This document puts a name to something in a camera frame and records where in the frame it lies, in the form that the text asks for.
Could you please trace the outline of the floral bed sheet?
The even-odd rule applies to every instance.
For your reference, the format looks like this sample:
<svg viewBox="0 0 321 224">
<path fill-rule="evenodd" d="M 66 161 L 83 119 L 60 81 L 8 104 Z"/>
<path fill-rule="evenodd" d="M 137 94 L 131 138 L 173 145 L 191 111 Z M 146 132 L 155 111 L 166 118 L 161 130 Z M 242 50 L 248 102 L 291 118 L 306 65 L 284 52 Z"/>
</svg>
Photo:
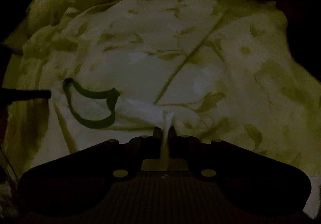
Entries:
<svg viewBox="0 0 321 224">
<path fill-rule="evenodd" d="M 106 91 L 130 80 L 168 81 L 207 95 L 209 130 L 320 176 L 320 83 L 291 57 L 287 19 L 246 0 L 35 0 L 18 76 L 21 90 L 71 78 Z M 50 100 L 10 105 L 3 150 L 14 177 L 67 156 Z"/>
</svg>

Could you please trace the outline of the white small garment green trim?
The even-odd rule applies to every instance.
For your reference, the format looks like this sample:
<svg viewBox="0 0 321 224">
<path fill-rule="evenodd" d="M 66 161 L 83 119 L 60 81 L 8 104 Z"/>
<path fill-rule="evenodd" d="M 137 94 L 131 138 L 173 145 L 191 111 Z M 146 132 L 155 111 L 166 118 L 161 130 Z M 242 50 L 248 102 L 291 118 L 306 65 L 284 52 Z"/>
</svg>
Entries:
<svg viewBox="0 0 321 224">
<path fill-rule="evenodd" d="M 144 171 L 169 168 L 169 128 L 179 135 L 201 136 L 213 124 L 203 105 L 207 95 L 192 87 L 172 87 L 168 81 L 139 80 L 117 84 L 106 91 L 83 88 L 66 78 L 52 88 L 50 109 L 55 112 L 62 135 L 73 154 L 109 139 L 128 143 L 137 136 L 160 133 L 160 155 L 144 159 Z"/>
</svg>

